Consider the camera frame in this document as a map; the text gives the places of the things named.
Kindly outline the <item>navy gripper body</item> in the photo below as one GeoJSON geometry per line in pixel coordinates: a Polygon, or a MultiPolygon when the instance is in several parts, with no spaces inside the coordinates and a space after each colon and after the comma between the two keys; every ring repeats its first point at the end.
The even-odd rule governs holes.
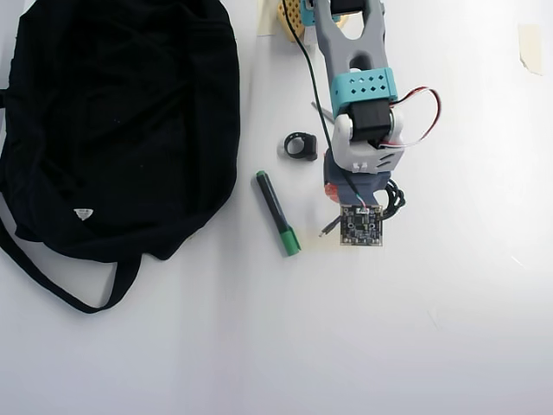
{"type": "Polygon", "coordinates": [[[366,205],[376,206],[378,203],[374,194],[380,190],[385,190],[390,179],[390,172],[372,175],[347,171],[336,164],[330,150],[325,153],[323,163],[324,186],[327,183],[338,186],[340,200],[335,202],[340,205],[361,206],[362,203],[357,197],[359,195],[366,205]]]}

